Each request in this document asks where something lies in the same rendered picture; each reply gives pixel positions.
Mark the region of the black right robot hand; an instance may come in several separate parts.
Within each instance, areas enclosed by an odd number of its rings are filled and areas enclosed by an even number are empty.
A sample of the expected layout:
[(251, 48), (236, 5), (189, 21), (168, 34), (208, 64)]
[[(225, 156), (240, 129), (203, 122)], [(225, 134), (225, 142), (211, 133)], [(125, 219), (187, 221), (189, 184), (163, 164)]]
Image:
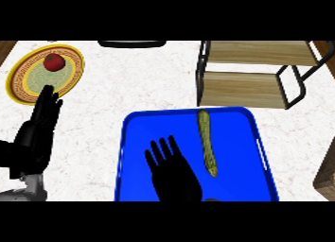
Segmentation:
[(152, 141), (143, 155), (159, 201), (200, 202), (202, 188), (174, 137)]

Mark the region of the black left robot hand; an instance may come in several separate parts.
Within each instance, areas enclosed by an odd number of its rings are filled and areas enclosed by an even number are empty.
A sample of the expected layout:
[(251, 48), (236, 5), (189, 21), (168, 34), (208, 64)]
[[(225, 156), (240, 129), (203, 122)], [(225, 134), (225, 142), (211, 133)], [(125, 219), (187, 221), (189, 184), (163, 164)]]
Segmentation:
[(51, 85), (45, 85), (30, 119), (23, 122), (13, 142), (0, 140), (0, 167), (10, 170), (10, 179), (41, 174), (50, 162), (54, 128), (63, 101)]

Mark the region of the blue plastic tray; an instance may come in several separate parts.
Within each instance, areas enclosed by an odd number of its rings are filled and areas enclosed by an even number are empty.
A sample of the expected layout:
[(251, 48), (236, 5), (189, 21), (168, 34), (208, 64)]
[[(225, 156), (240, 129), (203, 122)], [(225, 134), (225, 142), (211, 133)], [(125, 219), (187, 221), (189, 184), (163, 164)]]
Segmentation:
[(217, 201), (277, 201), (268, 160), (252, 113), (243, 107), (209, 108), (217, 176), (203, 165), (196, 109), (132, 112), (122, 122), (116, 165), (116, 201), (157, 199), (143, 152), (172, 137), (187, 159), (202, 198)]

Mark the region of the black wooden tiered shelf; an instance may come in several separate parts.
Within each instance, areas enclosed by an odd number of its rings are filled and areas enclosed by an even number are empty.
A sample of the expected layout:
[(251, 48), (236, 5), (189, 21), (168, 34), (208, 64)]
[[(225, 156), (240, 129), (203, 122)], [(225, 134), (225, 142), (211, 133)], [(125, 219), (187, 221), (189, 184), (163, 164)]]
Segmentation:
[[(324, 41), (326, 53), (317, 59), (308, 41), (202, 41), (194, 86), (197, 106), (243, 106), (290, 109), (305, 97), (304, 80), (335, 55), (335, 41)], [(212, 63), (277, 65), (274, 73), (208, 71)], [(292, 68), (298, 96), (289, 100), (280, 75)]]

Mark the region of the yellow patterned plate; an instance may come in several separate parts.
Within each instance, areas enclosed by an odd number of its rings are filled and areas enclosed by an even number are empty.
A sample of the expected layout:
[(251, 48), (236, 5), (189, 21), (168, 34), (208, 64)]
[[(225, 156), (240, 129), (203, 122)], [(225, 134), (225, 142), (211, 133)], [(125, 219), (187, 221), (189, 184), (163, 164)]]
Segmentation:
[[(57, 54), (64, 59), (64, 68), (57, 72), (44, 68), (42, 62), (48, 54)], [(45, 85), (51, 85), (54, 93), (63, 96), (82, 76), (84, 67), (84, 56), (73, 46), (59, 43), (42, 46), (20, 58), (8, 72), (8, 97), (16, 103), (33, 106)]]

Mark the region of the red tomato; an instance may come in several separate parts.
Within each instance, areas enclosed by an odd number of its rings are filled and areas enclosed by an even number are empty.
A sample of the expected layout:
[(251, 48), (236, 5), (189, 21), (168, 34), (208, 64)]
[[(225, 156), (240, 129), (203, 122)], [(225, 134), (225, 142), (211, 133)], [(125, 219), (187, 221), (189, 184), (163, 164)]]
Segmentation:
[(42, 66), (50, 72), (60, 71), (64, 68), (64, 58), (59, 54), (48, 54), (44, 58)]

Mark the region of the brown wicker basket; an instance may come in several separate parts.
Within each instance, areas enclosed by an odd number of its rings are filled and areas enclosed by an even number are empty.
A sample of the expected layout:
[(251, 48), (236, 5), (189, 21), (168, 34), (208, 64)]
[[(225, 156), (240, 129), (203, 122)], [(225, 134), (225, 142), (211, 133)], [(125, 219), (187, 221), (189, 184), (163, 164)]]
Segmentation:
[(323, 157), (313, 186), (321, 196), (327, 200), (335, 201), (335, 137)]

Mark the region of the black rounded object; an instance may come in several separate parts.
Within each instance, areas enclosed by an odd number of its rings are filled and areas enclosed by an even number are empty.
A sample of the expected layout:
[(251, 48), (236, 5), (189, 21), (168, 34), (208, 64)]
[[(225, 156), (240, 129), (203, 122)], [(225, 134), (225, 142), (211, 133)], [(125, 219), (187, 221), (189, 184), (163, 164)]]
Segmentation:
[(112, 48), (153, 48), (166, 44), (166, 41), (97, 41), (98, 45)]

